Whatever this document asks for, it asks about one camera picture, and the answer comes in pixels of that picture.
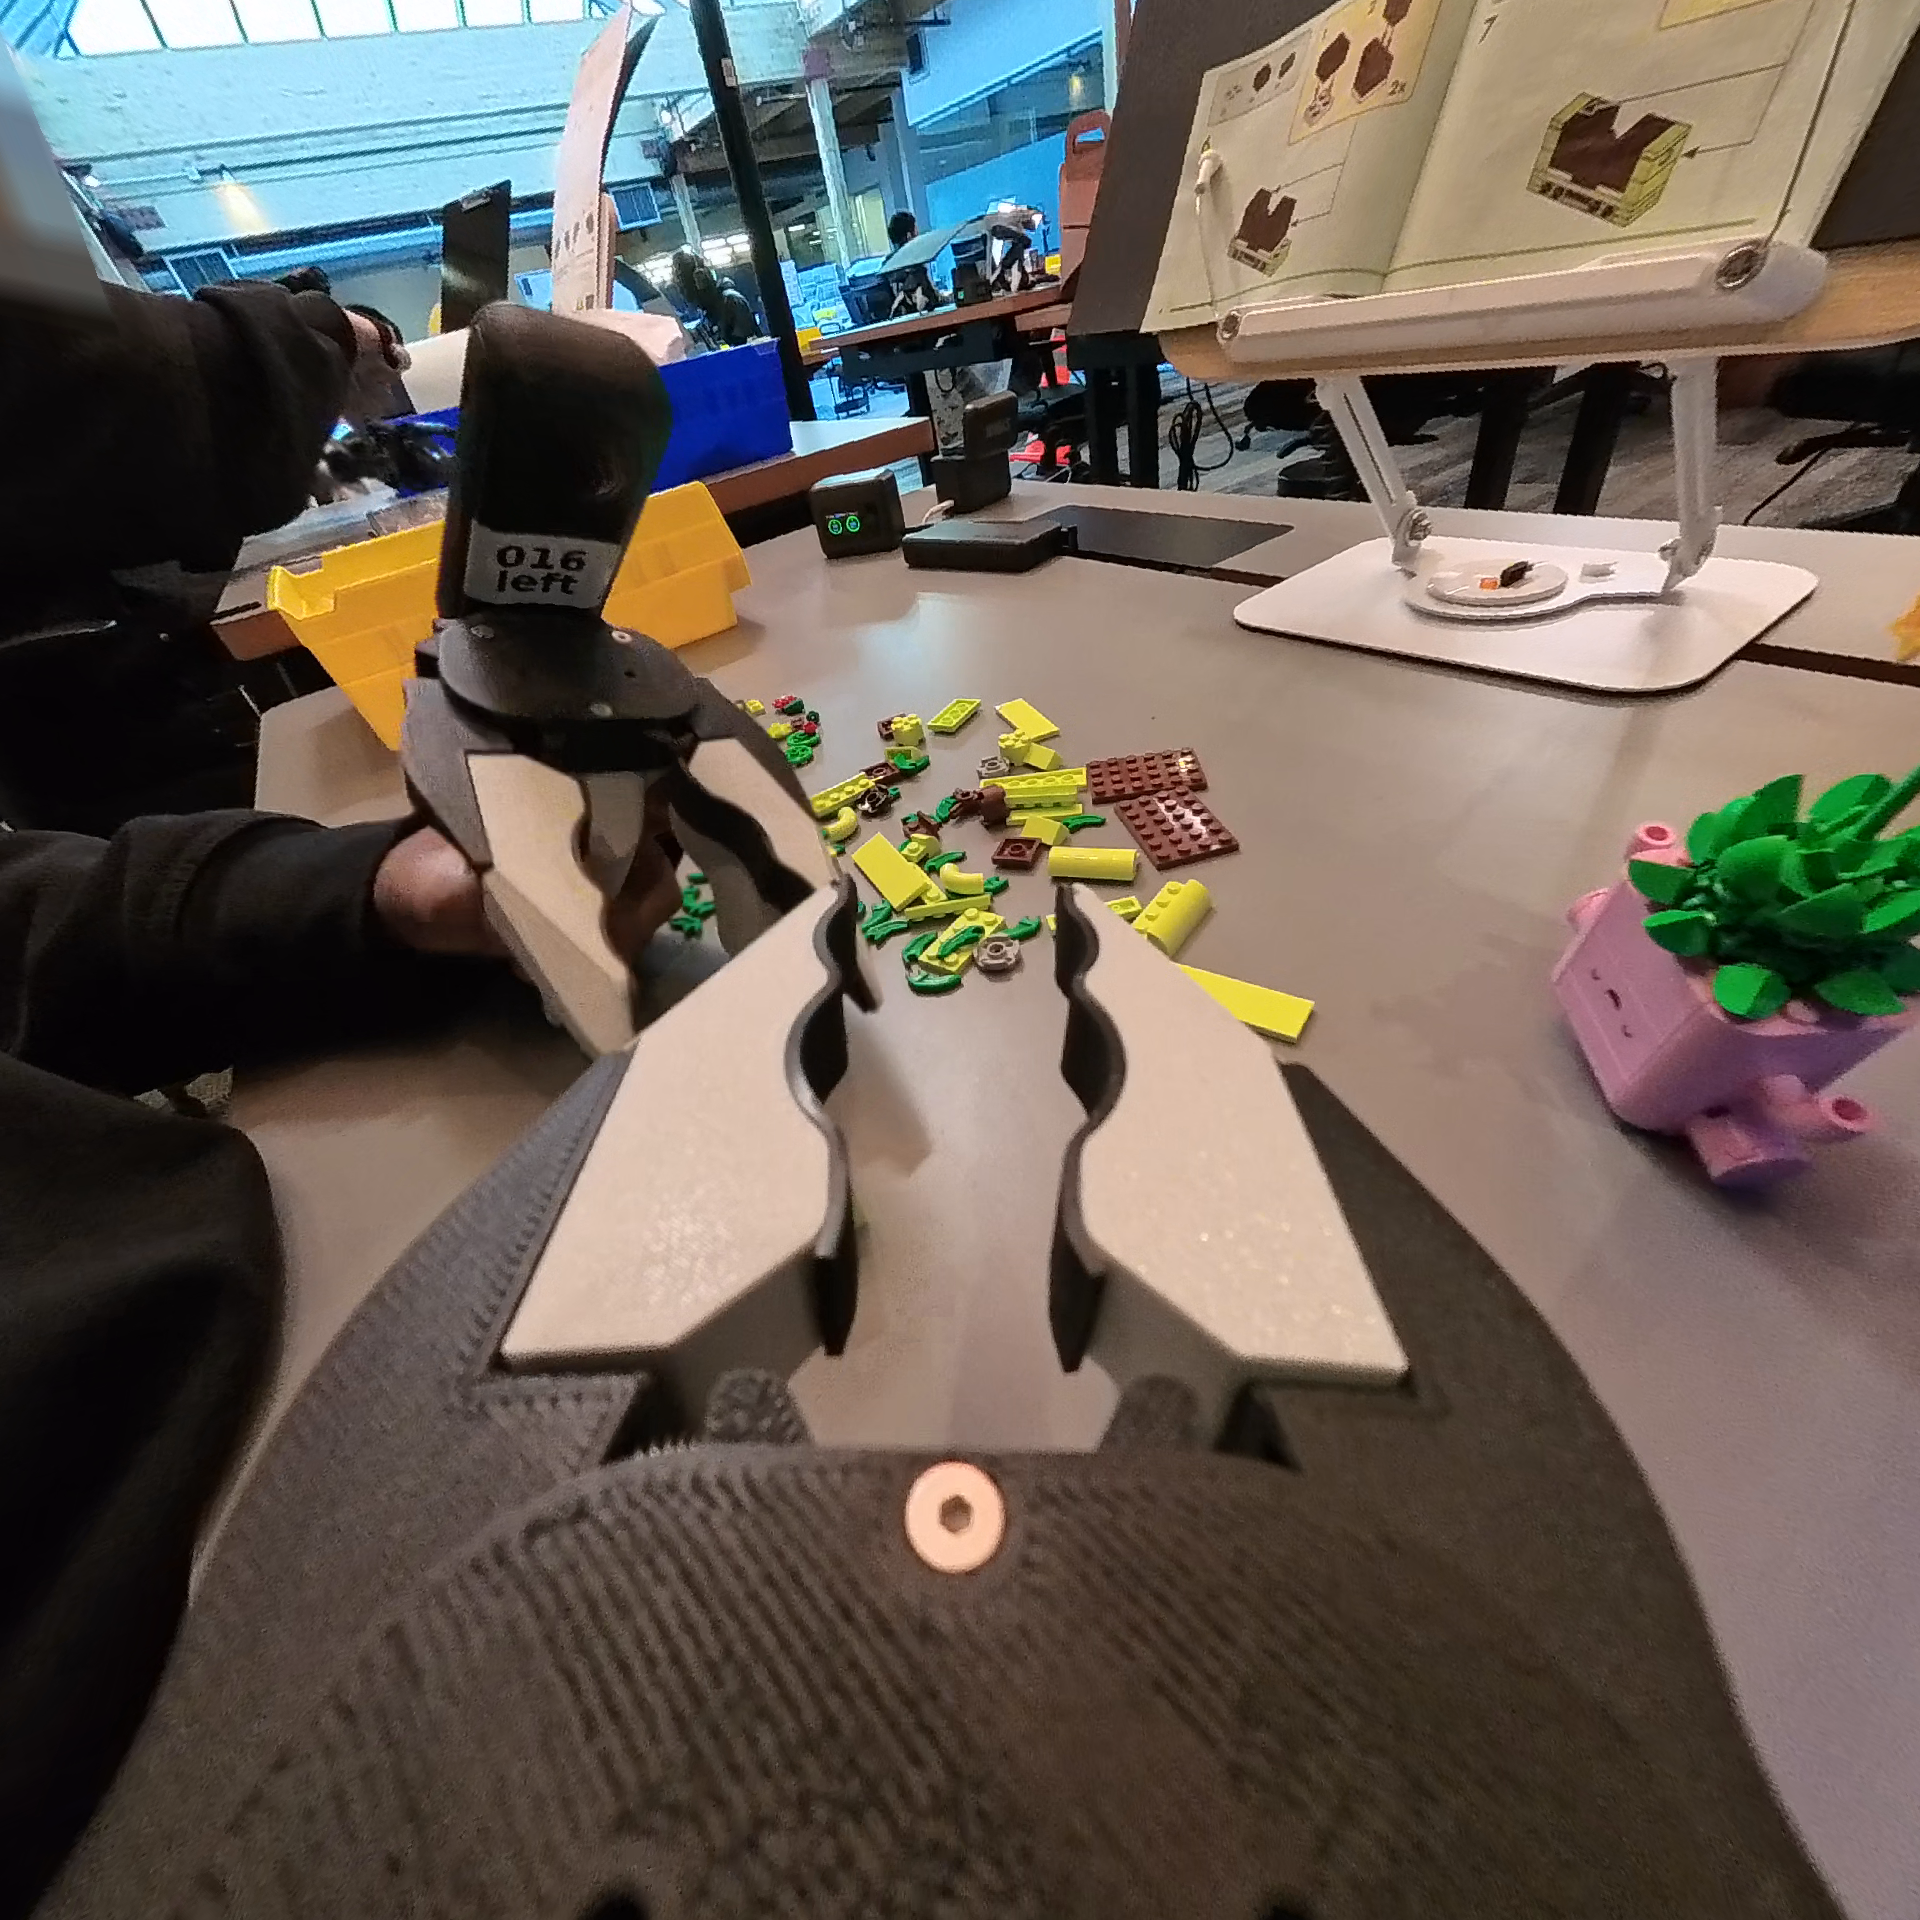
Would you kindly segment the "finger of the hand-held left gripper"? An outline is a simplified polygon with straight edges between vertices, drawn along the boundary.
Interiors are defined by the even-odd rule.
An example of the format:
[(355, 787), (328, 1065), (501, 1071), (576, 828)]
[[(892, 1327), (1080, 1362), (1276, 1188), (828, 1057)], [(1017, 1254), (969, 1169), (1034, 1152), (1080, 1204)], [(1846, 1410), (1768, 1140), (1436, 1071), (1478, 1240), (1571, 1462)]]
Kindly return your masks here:
[(804, 794), (772, 770), (772, 757), (737, 736), (697, 737), (668, 782), (668, 807), (694, 865), (717, 896), (717, 938), (737, 960), (795, 907), (822, 918), (842, 994), (880, 1008), (860, 957), (857, 884), (828, 853)]
[(548, 1018), (592, 1055), (638, 1039), (634, 899), (648, 782), (571, 774), (524, 754), (467, 754), (494, 930)]

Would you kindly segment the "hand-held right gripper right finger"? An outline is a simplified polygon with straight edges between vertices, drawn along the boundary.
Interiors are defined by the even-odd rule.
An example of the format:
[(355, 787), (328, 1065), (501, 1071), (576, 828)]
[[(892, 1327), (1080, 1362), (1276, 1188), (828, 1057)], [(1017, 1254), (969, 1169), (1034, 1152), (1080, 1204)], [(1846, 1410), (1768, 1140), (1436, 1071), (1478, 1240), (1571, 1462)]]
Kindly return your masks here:
[(1065, 1373), (1397, 1388), (1403, 1345), (1275, 1052), (1087, 884), (1056, 896), (1060, 1078), (1080, 1107), (1052, 1229)]

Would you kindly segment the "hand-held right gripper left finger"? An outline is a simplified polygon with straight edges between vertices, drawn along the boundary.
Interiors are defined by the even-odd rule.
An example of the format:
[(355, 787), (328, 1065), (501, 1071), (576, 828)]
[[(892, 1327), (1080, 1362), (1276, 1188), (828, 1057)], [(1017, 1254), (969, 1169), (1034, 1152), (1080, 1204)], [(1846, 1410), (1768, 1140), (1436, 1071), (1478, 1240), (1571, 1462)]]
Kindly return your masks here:
[(857, 1324), (857, 1219), (828, 1113), (862, 1003), (857, 890), (811, 896), (644, 1028), (511, 1320), (511, 1373), (634, 1364), (684, 1405), (795, 1374)]

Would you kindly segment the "person's left forearm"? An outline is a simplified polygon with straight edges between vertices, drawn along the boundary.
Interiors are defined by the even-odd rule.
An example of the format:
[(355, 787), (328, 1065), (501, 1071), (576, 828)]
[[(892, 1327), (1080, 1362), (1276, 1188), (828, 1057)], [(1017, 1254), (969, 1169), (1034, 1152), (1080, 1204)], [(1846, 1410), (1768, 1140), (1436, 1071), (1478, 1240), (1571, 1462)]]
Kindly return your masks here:
[(3, 834), (3, 1055), (99, 1090), (368, 1039), (418, 987), (376, 918), (397, 828), (275, 813)]

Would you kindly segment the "scattered lime green bricks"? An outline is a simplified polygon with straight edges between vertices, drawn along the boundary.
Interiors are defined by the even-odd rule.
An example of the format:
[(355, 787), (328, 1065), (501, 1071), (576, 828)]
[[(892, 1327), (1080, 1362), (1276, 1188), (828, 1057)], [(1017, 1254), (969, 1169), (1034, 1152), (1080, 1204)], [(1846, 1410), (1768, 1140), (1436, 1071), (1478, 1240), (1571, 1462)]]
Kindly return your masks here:
[(1087, 890), (1240, 1025), (1271, 1043), (1306, 1034), (1306, 995), (1190, 957), (1215, 918), (1201, 865), (1240, 851), (1206, 796), (1198, 753), (1074, 761), (1033, 704), (959, 697), (928, 717), (886, 711), (862, 761), (841, 768), (811, 697), (740, 710), (812, 776), (812, 823), (831, 865), (851, 874), (857, 930), (896, 953), (912, 995), (1040, 973), (1040, 946), (1060, 930), (1056, 890)]

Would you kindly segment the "scattered green leaf pieces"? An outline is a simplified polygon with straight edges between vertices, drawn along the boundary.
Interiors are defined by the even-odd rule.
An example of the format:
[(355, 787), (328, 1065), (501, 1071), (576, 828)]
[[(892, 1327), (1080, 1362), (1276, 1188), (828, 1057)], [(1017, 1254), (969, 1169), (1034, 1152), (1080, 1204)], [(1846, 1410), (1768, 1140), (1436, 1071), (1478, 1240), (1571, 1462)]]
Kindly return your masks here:
[(1059, 721), (1020, 697), (886, 717), (880, 754), (808, 805), (851, 874), (857, 934), (896, 953), (923, 1000), (980, 977), (973, 946), (994, 934), (1021, 941), (1026, 957), (1056, 921), (1017, 902), (1017, 880), (1045, 880), (1059, 853), (1105, 828)]

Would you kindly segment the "blue plastic bin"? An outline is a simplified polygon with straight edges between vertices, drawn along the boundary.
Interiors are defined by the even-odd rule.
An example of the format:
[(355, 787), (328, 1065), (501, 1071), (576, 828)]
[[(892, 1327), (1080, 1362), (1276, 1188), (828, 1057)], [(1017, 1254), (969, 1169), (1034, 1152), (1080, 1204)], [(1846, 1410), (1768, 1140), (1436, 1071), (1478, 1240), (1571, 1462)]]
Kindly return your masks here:
[(772, 341), (668, 364), (661, 380), (673, 422), (654, 493), (789, 454), (795, 425)]

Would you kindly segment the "black charger green lights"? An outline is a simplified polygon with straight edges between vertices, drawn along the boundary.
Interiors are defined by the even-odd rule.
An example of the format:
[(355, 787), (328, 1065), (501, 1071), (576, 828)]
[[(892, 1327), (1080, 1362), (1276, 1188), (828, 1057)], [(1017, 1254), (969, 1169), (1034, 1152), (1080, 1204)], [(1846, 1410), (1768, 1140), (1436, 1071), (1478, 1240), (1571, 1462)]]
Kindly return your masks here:
[(808, 513), (831, 563), (897, 552), (905, 540), (900, 489), (892, 467), (818, 480), (808, 489)]

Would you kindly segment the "flat black box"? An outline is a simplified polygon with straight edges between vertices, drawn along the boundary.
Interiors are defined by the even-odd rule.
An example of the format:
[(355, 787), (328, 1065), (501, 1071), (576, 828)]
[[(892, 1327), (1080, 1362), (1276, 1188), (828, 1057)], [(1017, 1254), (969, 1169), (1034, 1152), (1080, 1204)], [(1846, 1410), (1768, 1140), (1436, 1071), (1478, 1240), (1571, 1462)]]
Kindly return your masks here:
[(1026, 576), (1052, 559), (1078, 557), (1078, 529), (1034, 519), (935, 519), (900, 536), (900, 559), (919, 571)]

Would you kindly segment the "black upright box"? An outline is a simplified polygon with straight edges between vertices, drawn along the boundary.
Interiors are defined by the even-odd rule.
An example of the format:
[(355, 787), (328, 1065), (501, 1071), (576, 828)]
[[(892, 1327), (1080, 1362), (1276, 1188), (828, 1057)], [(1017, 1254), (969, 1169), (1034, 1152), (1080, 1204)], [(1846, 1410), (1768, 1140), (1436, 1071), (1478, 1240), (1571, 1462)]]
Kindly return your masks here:
[(954, 454), (930, 458), (935, 501), (951, 516), (969, 516), (1011, 493), (1008, 454), (1020, 429), (1020, 394), (997, 393), (965, 409), (965, 438)]

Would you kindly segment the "pink brick flower pot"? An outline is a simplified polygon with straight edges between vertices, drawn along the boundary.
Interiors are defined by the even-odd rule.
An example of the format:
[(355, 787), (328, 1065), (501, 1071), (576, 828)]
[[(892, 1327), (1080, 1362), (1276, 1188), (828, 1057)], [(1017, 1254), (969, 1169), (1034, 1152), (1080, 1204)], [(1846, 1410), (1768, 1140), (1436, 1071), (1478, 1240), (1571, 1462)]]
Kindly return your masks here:
[(1768, 782), (1634, 834), (1571, 905), (1552, 982), (1617, 1119), (1684, 1140), (1719, 1188), (1764, 1188), (1859, 1140), (1841, 1075), (1917, 1028), (1917, 774), (1820, 796)]

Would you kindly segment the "white standing banner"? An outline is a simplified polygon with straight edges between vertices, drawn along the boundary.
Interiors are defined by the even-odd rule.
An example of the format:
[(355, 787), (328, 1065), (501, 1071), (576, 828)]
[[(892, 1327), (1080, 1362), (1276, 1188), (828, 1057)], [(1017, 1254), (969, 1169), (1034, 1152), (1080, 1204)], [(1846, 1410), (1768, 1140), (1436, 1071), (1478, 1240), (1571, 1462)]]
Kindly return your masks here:
[(657, 21), (654, 4), (617, 4), (576, 72), (552, 189), (552, 314), (579, 316), (612, 306), (617, 217), (605, 192), (605, 166), (617, 109)]

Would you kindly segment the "black pole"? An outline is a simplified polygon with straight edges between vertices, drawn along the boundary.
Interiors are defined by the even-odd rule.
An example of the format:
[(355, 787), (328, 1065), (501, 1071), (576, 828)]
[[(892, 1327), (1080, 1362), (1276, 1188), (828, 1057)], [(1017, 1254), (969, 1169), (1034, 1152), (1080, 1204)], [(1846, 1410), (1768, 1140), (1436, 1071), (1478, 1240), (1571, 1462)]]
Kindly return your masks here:
[(772, 327), (772, 341), (781, 360), (785, 399), (788, 413), (796, 422), (818, 422), (812, 388), (804, 365), (804, 351), (796, 341), (795, 306), (785, 289), (772, 206), (762, 187), (762, 170), (754, 156), (754, 135), (749, 127), (749, 109), (737, 84), (737, 68), (733, 59), (733, 34), (725, 22), (721, 4), (694, 0), (685, 4), (694, 21), (694, 35), (701, 57), (701, 72), (709, 83), (709, 98), (717, 109), (719, 144), (733, 173), (733, 189), (737, 196), (737, 211), (744, 220), (749, 253), (754, 261), (754, 281), (763, 320)]

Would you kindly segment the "brown paper bag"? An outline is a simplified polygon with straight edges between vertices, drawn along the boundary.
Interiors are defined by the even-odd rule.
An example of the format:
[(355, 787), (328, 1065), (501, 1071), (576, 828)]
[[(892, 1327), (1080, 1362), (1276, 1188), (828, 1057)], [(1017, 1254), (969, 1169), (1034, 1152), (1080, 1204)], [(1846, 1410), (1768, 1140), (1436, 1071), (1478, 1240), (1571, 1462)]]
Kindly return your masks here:
[(1071, 292), (1092, 245), (1101, 170), (1108, 156), (1111, 116), (1093, 109), (1068, 121), (1059, 178), (1060, 289)]

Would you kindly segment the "white book stand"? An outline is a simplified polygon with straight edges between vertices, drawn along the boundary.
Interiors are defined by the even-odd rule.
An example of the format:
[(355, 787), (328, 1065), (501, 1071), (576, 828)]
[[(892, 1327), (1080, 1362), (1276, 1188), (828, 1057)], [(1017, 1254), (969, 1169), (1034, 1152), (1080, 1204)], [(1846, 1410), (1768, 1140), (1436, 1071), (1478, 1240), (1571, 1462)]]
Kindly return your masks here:
[[(1678, 526), (1659, 550), (1436, 536), (1403, 488), (1361, 375), (1318, 375), (1317, 403), (1355, 461), (1386, 536), (1249, 598), (1236, 620), (1253, 633), (1576, 694), (1653, 697), (1705, 684), (1815, 590), (1815, 576), (1800, 565), (1714, 557), (1710, 357), (1681, 364), (1671, 384)], [(1476, 590), (1483, 576), (1519, 559), (1536, 563), (1533, 585)]]

